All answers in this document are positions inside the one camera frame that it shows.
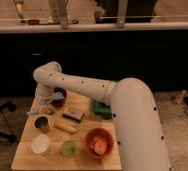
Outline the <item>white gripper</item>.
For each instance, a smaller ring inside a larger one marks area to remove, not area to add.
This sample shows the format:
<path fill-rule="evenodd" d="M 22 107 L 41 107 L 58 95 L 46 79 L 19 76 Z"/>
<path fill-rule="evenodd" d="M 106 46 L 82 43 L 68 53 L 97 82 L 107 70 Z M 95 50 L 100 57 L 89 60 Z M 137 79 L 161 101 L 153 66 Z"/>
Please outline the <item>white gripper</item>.
<path fill-rule="evenodd" d="M 40 105 L 49 104 L 52 101 L 53 92 L 51 89 L 44 87 L 37 87 L 35 90 L 35 100 Z"/>

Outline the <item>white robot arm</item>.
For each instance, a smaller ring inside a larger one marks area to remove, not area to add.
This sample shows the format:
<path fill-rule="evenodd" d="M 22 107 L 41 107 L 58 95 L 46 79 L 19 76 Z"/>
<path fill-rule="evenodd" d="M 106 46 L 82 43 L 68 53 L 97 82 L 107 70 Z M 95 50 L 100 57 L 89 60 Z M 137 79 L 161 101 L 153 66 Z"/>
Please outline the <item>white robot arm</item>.
<path fill-rule="evenodd" d="M 123 171 L 171 171 L 164 134 L 150 88 L 137 78 L 118 82 L 66 75 L 57 62 L 34 70 L 35 101 L 52 101 L 57 87 L 111 107 Z"/>

